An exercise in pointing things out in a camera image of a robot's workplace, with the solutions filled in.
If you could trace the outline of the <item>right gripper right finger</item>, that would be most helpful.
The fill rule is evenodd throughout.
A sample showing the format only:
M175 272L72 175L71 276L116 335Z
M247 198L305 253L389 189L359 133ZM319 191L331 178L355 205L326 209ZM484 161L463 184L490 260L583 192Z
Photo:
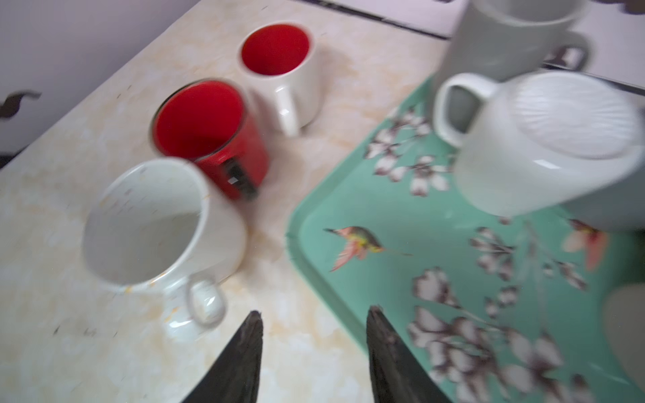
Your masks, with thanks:
M370 307L366 342L374 401L448 402L378 306Z

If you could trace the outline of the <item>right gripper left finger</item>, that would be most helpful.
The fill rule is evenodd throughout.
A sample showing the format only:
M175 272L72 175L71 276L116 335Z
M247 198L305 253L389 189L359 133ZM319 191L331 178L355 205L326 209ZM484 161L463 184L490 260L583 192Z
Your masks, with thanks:
M260 389L263 333L261 314L250 312L184 401L256 403Z

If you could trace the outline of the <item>cream beige mug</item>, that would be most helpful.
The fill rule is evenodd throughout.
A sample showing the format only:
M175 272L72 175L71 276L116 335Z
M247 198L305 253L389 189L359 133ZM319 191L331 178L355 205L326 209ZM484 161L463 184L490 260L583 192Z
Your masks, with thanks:
M163 295L166 332L188 343L223 322L219 285L240 268L247 243L233 203L193 163L166 157L104 191L88 215L82 255L119 292Z

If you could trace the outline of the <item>red mug black handle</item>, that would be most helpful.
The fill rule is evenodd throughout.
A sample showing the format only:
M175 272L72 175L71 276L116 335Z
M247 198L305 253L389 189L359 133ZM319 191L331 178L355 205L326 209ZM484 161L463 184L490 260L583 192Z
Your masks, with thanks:
M255 118L232 82L204 79L171 94L149 126L156 150L190 161L232 200L253 200L270 159Z

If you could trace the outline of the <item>white mug red inside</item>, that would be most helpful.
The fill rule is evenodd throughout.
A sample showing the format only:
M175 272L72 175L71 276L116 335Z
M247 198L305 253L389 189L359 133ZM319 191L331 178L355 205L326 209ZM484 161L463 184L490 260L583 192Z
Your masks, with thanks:
M322 62L313 33L277 22L248 34L237 61L259 112L272 129L297 137L323 103Z

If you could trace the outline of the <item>pale pink mug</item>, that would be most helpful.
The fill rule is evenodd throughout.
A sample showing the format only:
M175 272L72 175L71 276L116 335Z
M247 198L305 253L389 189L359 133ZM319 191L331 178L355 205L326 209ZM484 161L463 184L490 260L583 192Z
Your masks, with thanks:
M621 368L644 391L644 284L614 290L605 300L602 325Z

